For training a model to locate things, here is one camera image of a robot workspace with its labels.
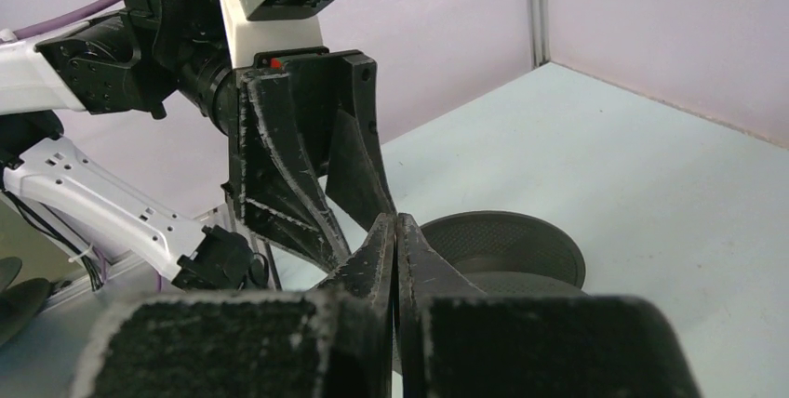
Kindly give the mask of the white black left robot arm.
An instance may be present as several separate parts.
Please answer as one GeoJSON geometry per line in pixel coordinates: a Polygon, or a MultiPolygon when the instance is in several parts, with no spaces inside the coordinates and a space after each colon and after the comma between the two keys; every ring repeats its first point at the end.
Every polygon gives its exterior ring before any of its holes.
{"type": "Polygon", "coordinates": [[[180,93],[226,138],[223,189],[263,241],[329,272],[351,251],[333,213],[369,229],[395,209],[381,159],[374,59],[333,52],[335,0],[100,0],[1,35],[1,190],[86,226],[73,254],[137,255],[182,289],[262,288],[245,237],[182,215],[105,168],[165,136],[180,93]]]}

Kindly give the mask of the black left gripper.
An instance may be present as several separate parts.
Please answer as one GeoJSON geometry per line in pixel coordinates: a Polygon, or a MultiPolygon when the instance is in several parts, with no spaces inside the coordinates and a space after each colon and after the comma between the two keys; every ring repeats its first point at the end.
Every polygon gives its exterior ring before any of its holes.
{"type": "Polygon", "coordinates": [[[225,135],[238,102],[235,212],[262,240],[324,272],[349,258],[317,176],[327,178],[327,196],[366,231],[379,214],[395,212],[373,58],[358,50],[298,56],[289,61],[289,78],[274,69],[237,71],[217,44],[186,44],[179,64],[179,92],[225,135]]]}

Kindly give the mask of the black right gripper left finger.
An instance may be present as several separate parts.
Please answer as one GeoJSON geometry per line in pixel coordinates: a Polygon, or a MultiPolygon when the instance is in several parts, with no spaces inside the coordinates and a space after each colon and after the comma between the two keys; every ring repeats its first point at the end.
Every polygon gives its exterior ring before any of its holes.
{"type": "Polygon", "coordinates": [[[388,397],[395,216],[308,291],[159,294],[96,323],[74,397],[388,397]]]}

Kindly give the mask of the dark grey cable spool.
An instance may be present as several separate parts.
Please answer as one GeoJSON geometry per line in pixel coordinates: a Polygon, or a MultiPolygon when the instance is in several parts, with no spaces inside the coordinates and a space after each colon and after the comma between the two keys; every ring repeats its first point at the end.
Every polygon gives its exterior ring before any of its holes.
{"type": "Polygon", "coordinates": [[[586,264],[574,240],[532,216],[463,212],[421,226],[432,249],[491,296],[582,297],[586,264]]]}

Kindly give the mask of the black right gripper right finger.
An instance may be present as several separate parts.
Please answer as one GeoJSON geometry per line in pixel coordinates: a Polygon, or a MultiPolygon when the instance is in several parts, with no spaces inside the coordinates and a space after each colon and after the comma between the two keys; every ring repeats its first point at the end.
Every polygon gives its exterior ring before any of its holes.
{"type": "Polygon", "coordinates": [[[634,296],[490,296],[396,220],[407,397],[698,397],[674,329],[634,296]]]}

